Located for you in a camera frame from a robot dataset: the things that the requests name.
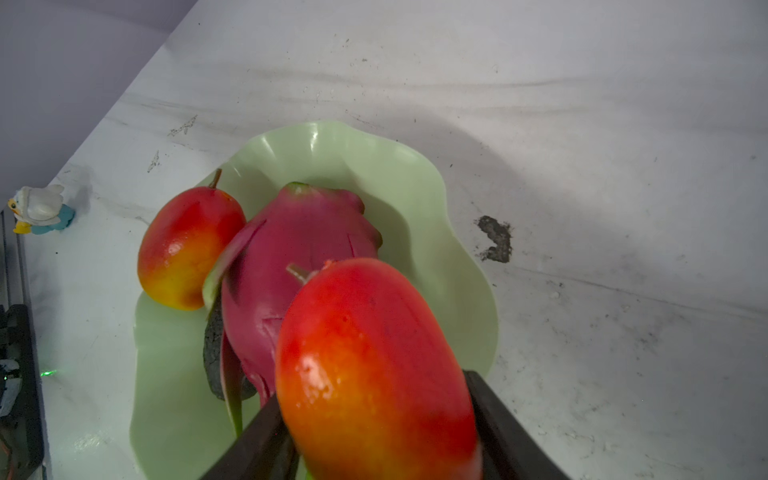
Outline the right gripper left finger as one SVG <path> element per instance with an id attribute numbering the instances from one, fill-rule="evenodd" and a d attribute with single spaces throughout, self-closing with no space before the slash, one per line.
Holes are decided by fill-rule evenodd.
<path id="1" fill-rule="evenodd" d="M 202 480 L 293 480 L 299 452 L 272 397 Z"/>

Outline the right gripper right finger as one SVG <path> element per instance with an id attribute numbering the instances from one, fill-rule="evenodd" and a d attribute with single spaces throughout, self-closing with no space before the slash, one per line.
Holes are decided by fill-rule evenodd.
<path id="1" fill-rule="evenodd" d="M 568 480 L 485 380 L 464 371 L 471 395 L 485 480 Z"/>

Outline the black avocado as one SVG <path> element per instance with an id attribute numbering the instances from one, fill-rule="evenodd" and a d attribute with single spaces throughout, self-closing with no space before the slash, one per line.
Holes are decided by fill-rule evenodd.
<path id="1" fill-rule="evenodd" d="M 208 386 L 212 394 L 219 400 L 224 400 L 220 373 L 222 333 L 223 318 L 221 299 L 217 298 L 207 317 L 203 344 L 203 365 Z"/>

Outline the small red yellow mango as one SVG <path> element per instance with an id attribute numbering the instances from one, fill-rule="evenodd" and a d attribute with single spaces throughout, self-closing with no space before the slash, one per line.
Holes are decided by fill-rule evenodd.
<path id="1" fill-rule="evenodd" d="M 479 479 L 459 363 L 427 302 L 372 258 L 291 265 L 276 353 L 283 420 L 316 479 Z"/>

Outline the pink dragon fruit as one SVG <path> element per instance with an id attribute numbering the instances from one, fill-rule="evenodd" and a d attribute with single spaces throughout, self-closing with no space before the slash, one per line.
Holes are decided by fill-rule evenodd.
<path id="1" fill-rule="evenodd" d="M 279 331 L 303 285 L 289 266 L 312 272 L 328 261 L 377 257 L 382 235 L 364 212 L 349 190 L 291 182 L 235 235 L 206 277 L 208 314 L 221 299 L 221 385 L 237 434 L 242 401 L 257 395 L 265 404 L 275 393 Z"/>

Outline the large red yellow mango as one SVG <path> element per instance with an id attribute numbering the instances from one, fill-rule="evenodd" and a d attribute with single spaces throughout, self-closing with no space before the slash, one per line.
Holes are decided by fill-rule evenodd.
<path id="1" fill-rule="evenodd" d="M 203 307 L 205 278 L 246 224 L 238 201 L 218 188 L 221 174 L 217 169 L 209 184 L 172 198 L 144 234 L 138 279 L 143 291 L 164 306 L 182 311 Z"/>

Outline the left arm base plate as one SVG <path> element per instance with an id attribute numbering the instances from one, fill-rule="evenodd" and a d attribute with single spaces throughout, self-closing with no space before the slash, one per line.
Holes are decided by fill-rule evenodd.
<path id="1" fill-rule="evenodd" d="M 45 439 L 29 309 L 1 309 L 1 477 L 29 479 L 43 464 Z"/>

